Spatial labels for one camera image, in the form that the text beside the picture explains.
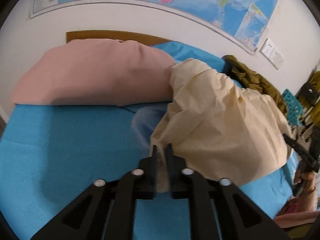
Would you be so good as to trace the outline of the right forearm pink sleeve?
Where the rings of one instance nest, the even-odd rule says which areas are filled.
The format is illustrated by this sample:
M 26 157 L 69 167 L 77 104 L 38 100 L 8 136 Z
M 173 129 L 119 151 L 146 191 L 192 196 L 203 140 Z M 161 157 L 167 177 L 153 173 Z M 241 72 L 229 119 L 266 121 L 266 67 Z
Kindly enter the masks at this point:
M 317 191 L 312 186 L 311 189 L 304 189 L 298 198 L 289 200 L 274 221 L 283 229 L 310 224 L 319 216 L 316 207 Z

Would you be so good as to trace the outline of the right hand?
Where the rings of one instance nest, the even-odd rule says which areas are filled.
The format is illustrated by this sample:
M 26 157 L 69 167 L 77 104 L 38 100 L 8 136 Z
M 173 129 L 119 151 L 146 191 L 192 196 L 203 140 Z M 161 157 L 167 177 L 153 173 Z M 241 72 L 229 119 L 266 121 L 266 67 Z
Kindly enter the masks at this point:
M 294 185 L 299 183 L 305 183 L 303 189 L 301 191 L 301 195 L 310 194 L 315 191 L 315 172 L 302 172 L 300 168 L 297 169 L 295 178 L 294 178 Z

